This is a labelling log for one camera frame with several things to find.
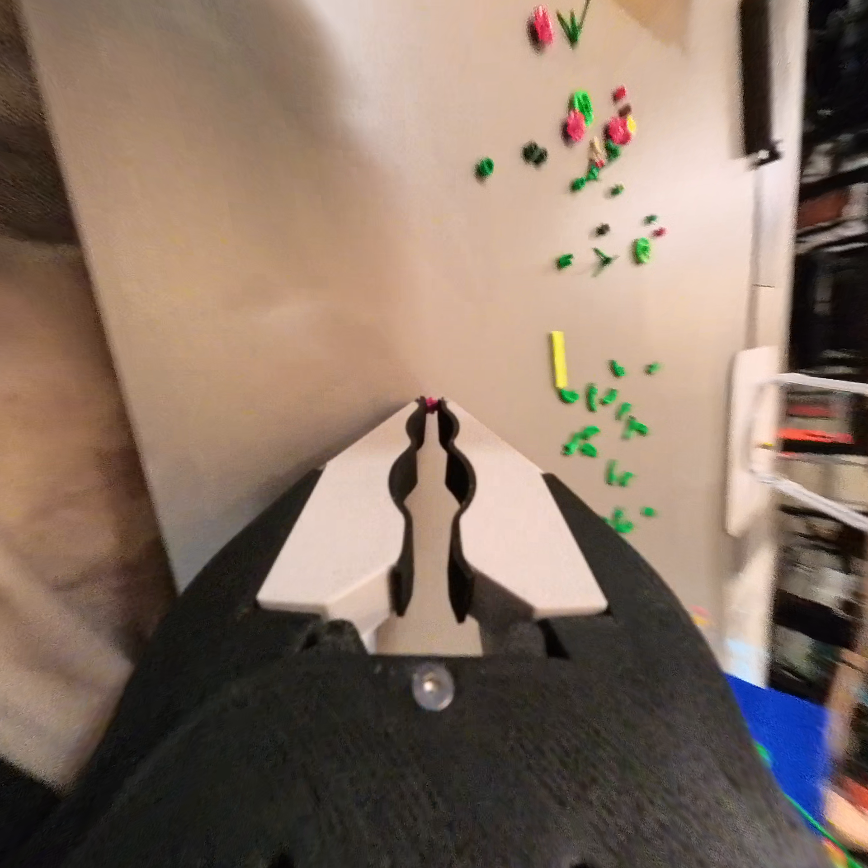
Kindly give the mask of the dark cluttered shelf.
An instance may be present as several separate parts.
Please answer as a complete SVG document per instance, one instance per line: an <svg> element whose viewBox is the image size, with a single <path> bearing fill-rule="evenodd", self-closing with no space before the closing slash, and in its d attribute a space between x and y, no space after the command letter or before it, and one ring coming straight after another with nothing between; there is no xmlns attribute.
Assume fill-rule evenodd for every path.
<svg viewBox="0 0 868 868"><path fill-rule="evenodd" d="M866 2L809 2L787 367L866 383ZM784 474L866 515L866 397L788 387ZM770 685L820 706L866 616L858 529L784 499Z"/></svg>

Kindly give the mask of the white frame furniture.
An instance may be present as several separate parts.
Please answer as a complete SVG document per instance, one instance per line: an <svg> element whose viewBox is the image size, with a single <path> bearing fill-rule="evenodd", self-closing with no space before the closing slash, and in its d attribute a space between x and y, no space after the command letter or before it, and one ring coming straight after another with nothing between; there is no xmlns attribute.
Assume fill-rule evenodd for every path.
<svg viewBox="0 0 868 868"><path fill-rule="evenodd" d="M764 444L782 441L777 426L786 388L866 397L867 385L783 373L780 368L781 351L773 344L742 350L733 359L726 437L725 532L733 538L743 537L770 505L773 495L782 495L819 512L821 517L865 533L866 516L779 474L775 468L777 451L766 449Z"/></svg>

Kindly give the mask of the blue mat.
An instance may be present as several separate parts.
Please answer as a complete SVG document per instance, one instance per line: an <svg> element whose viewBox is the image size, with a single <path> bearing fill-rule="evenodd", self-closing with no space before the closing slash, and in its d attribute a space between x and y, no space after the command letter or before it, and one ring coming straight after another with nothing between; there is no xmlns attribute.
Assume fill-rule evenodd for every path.
<svg viewBox="0 0 868 868"><path fill-rule="evenodd" d="M831 770L828 710L732 675L726 679L779 787L809 828L826 838L823 797Z"/></svg>

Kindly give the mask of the green and tan toy stem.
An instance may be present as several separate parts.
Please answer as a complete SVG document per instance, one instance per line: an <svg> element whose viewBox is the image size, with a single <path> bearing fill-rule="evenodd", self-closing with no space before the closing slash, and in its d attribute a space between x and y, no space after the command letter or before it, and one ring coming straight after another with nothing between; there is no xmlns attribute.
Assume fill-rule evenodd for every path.
<svg viewBox="0 0 868 868"><path fill-rule="evenodd" d="M583 175L577 176L570 181L569 190L571 193L578 193L584 190L589 184L595 183L601 177L602 170L606 167L608 155L605 147L602 145L598 137L594 137L590 142L589 156L587 166Z"/></svg>

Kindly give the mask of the green toy stem piece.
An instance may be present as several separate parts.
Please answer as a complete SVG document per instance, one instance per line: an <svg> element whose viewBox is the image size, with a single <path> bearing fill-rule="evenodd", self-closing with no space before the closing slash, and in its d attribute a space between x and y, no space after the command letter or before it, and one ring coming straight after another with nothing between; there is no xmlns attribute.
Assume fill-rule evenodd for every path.
<svg viewBox="0 0 868 868"><path fill-rule="evenodd" d="M556 11L557 21L571 49L576 49L580 43L590 5L591 1L584 1L579 11L576 9L570 9L567 13Z"/></svg>

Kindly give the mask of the scatter of green toy leaves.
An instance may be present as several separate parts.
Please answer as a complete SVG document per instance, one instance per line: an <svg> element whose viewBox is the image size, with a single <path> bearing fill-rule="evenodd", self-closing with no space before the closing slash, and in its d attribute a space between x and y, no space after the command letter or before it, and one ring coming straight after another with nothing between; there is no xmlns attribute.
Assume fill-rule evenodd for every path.
<svg viewBox="0 0 868 868"><path fill-rule="evenodd" d="M650 434L647 423L637 418L627 400L621 381L626 369L615 360L609 362L610 383L587 382L571 388L564 370L556 370L555 391L566 406L581 406L591 420L570 433L560 448L564 458L584 458L600 463L602 483L625 496L639 480L639 472L620 456L617 448L639 442Z"/></svg>

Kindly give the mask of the yellow storage box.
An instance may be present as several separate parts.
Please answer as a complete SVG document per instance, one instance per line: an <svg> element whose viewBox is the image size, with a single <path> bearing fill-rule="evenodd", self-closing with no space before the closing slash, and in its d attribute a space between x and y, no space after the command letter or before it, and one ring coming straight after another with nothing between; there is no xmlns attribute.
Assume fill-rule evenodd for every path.
<svg viewBox="0 0 868 868"><path fill-rule="evenodd" d="M616 1L658 41L683 49L689 35L691 1Z"/></svg>

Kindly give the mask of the black flat device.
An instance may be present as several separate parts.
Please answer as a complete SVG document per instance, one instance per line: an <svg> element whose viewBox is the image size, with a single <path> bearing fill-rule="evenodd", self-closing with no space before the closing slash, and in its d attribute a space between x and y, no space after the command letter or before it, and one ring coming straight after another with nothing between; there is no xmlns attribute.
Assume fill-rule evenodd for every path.
<svg viewBox="0 0 868 868"><path fill-rule="evenodd" d="M774 135L773 31L769 1L740 1L743 153L753 168L781 159Z"/></svg>

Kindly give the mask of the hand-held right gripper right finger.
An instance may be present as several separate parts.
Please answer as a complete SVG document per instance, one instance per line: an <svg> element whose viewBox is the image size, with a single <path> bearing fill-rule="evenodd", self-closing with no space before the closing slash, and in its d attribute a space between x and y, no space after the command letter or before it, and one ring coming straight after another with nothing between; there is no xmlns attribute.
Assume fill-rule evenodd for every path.
<svg viewBox="0 0 868 868"><path fill-rule="evenodd" d="M450 527L448 585L459 622L594 616L607 600L543 471L461 406L439 402Z"/></svg>

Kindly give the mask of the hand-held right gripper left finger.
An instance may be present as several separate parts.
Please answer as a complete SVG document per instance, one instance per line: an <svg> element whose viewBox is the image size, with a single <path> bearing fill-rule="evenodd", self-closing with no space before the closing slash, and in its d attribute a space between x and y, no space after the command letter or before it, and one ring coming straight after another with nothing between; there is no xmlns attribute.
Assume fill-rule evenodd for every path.
<svg viewBox="0 0 868 868"><path fill-rule="evenodd" d="M418 403L412 401L321 469L257 593L262 609L353 625L370 653L413 592Z"/></svg>

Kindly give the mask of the beige cloth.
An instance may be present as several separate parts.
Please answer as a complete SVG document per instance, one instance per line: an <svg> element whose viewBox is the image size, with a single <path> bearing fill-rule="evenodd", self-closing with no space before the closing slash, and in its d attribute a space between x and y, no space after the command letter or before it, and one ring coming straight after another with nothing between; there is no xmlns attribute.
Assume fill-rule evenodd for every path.
<svg viewBox="0 0 868 868"><path fill-rule="evenodd" d="M1 749L61 792L175 585L57 163L1 3Z"/></svg>

